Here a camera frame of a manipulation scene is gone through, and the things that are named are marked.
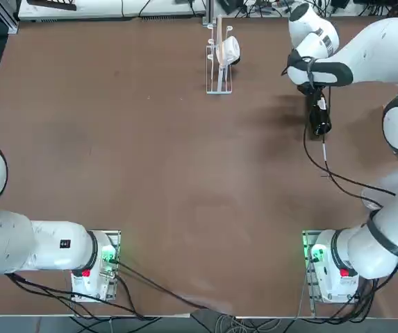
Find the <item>clear holder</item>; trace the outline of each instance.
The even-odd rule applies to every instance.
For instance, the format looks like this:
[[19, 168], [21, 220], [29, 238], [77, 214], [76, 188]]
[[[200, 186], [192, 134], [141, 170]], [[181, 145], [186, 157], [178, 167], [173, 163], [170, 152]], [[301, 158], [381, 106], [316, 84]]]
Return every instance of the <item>clear holder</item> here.
[[[231, 94], [233, 92], [233, 80], [231, 78], [231, 65], [221, 65], [216, 55], [217, 45], [215, 40], [214, 24], [206, 26], [211, 30], [211, 38], [206, 45], [206, 93], [207, 94]], [[226, 27], [225, 39], [229, 37], [229, 32], [233, 30], [232, 26]]]

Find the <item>equipment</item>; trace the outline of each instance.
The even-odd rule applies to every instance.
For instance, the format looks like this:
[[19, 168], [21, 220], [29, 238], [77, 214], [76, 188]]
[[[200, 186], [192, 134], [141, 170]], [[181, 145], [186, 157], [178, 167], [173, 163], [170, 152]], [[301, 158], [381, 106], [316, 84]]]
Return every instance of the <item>equipment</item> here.
[[[293, 10], [289, 27], [294, 49], [287, 73], [305, 95], [363, 81], [398, 84], [398, 18], [370, 24], [336, 54], [339, 37], [333, 25], [307, 3]], [[384, 109], [383, 134], [398, 156], [398, 96]], [[366, 223], [324, 230], [310, 257], [324, 302], [349, 302], [359, 276], [371, 280], [392, 275], [398, 265], [398, 192]]]
[[[7, 162], [0, 150], [0, 196], [7, 180]], [[116, 247], [105, 232], [86, 231], [72, 222], [31, 221], [0, 211], [0, 274], [72, 270], [74, 291], [105, 300], [115, 292], [117, 265], [111, 260], [116, 259]]]

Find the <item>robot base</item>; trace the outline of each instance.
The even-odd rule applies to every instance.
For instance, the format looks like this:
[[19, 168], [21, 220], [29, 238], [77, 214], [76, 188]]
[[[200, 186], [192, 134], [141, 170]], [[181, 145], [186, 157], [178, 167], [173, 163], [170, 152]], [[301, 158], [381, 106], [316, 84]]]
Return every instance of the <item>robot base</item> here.
[[[119, 230], [92, 230], [92, 232], [98, 242], [97, 260], [91, 270], [83, 271], [82, 276], [71, 273], [72, 291], [111, 301], [117, 294], [115, 274], [118, 272], [118, 267], [108, 260], [119, 259], [121, 232]], [[98, 302], [80, 296], [72, 296], [72, 300]]]
[[359, 276], [341, 276], [331, 254], [331, 238], [334, 230], [304, 231], [304, 249], [307, 266], [307, 281], [311, 298], [311, 309], [315, 312], [314, 301], [346, 303], [358, 289]]
[[310, 257], [318, 279], [322, 302], [346, 303], [358, 289], [359, 275], [342, 276], [341, 270], [335, 265], [331, 254], [331, 239], [334, 233], [334, 230], [322, 231], [311, 248]]

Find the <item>metal frame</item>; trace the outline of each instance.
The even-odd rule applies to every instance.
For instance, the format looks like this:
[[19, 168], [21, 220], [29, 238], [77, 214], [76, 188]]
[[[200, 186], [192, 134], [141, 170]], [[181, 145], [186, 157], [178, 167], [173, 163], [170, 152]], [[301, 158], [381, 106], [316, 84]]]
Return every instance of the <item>metal frame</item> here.
[[215, 24], [214, 19], [214, 0], [205, 0], [206, 13], [202, 18], [203, 26], [208, 26], [209, 24]]
[[0, 0], [0, 20], [8, 27], [9, 34], [18, 32], [19, 21], [14, 16], [15, 11], [6, 0]]

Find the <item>floor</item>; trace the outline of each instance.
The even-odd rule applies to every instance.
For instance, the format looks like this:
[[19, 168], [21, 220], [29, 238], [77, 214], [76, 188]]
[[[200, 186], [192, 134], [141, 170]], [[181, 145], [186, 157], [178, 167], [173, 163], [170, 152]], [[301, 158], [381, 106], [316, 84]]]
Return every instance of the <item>floor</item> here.
[[[203, 324], [205, 324], [211, 332], [215, 332], [215, 321], [217, 314], [196, 312], [194, 314]], [[260, 324], [264, 320], [255, 320], [255, 324]], [[275, 329], [275, 332], [282, 333], [290, 319], [282, 320], [282, 323]], [[113, 330], [108, 322], [96, 325], [92, 329], [98, 333], [110, 332], [130, 332], [142, 326], [140, 321], [116, 320], [113, 321]], [[361, 324], [346, 323], [340, 326], [331, 325], [314, 325], [297, 321], [288, 330], [288, 333], [295, 332], [311, 332], [311, 333], [329, 333], [335, 331], [337, 333], [355, 332], [355, 333], [391, 333], [398, 332], [398, 320], [390, 319], [368, 319]], [[0, 333], [9, 331], [10, 333], [76, 333], [80, 327], [65, 317], [0, 317]], [[191, 318], [164, 318], [157, 323], [143, 329], [141, 332], [169, 332], [169, 333], [207, 333], [207, 331]]]

